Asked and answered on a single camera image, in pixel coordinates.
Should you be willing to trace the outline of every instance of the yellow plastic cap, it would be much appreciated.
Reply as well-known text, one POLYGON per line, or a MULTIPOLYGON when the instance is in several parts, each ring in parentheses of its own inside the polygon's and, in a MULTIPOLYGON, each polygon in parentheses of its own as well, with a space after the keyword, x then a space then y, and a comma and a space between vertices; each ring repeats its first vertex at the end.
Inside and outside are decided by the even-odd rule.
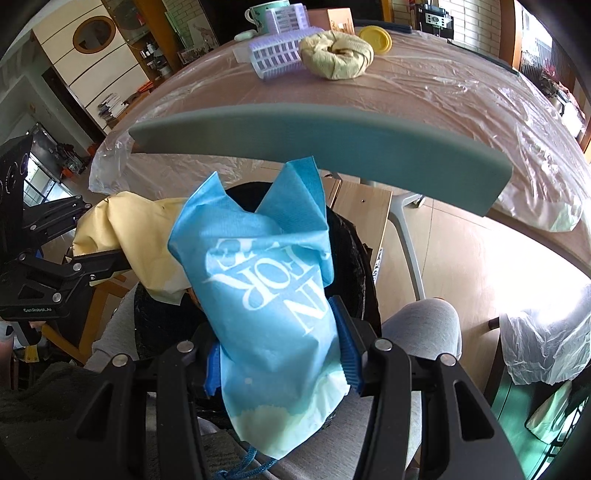
POLYGON ((392 37, 382 27, 369 25, 359 31, 359 37, 374 48, 376 55, 384 55, 392 48, 392 37))

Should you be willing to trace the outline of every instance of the metal bolt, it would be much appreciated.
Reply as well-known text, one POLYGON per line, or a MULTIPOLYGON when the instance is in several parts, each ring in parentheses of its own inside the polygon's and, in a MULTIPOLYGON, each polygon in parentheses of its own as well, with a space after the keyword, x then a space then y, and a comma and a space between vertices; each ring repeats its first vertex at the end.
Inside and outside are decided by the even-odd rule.
POLYGON ((439 357, 439 361, 446 367, 453 367, 457 362, 456 357, 450 353, 442 354, 442 356, 439 357))
POLYGON ((116 367, 122 367, 124 365, 127 365, 127 355, 125 355, 124 353, 120 353, 119 355, 115 355, 113 357, 113 360, 111 360, 113 362, 113 365, 116 367))
POLYGON ((177 344, 177 350, 181 353, 189 353, 194 347, 191 340, 183 340, 177 344))
POLYGON ((393 344, 387 338, 378 338, 374 342, 374 347, 376 347, 381 352, 389 352, 392 349, 393 344))

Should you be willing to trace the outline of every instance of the mug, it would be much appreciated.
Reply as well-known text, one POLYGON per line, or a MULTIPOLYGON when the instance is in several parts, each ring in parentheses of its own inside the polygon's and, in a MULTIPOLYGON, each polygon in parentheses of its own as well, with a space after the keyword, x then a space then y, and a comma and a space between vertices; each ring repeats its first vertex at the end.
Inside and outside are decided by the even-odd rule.
POLYGON ((256 25, 256 30, 260 34, 268 33, 269 29, 267 28, 265 12, 271 8, 287 7, 289 4, 289 0, 276 0, 275 2, 255 5, 254 7, 246 9, 244 12, 244 18, 246 18, 250 23, 254 23, 256 25))

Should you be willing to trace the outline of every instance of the tiled floor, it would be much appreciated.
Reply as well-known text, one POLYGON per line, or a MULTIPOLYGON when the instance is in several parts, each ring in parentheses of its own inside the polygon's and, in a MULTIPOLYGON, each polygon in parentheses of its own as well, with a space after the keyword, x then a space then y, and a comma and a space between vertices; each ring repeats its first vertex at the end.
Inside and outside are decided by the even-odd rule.
MULTIPOLYGON (((273 181, 280 167, 265 162, 242 182, 273 181)), ((82 191, 76 193, 87 198, 82 191)), ((87 201, 100 200, 96 194, 91 196, 87 201)), ((426 295, 444 298, 458 311, 463 337, 461 363, 481 390, 498 341, 498 330, 488 331, 487 321, 512 309, 535 306, 550 293, 560 297, 562 291, 567 296, 576 286, 589 282, 558 255, 490 219, 431 199, 419 209, 406 208, 405 215, 426 295)), ((391 223, 384 237, 377 291, 382 320, 414 301, 404 254, 391 223)))

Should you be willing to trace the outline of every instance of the blue drawstring cord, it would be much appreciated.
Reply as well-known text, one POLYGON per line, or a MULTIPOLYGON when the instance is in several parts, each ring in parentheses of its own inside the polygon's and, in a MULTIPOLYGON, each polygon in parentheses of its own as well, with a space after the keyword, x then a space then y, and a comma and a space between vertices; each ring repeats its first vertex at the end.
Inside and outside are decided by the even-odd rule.
POLYGON ((246 470, 246 468, 252 463, 256 457, 256 448, 250 447, 246 455, 242 458, 242 462, 236 468, 233 468, 229 472, 227 470, 218 470, 215 474, 216 480, 248 480, 260 473, 266 472, 273 465, 277 463, 277 460, 272 458, 267 463, 260 465, 252 470, 246 470))

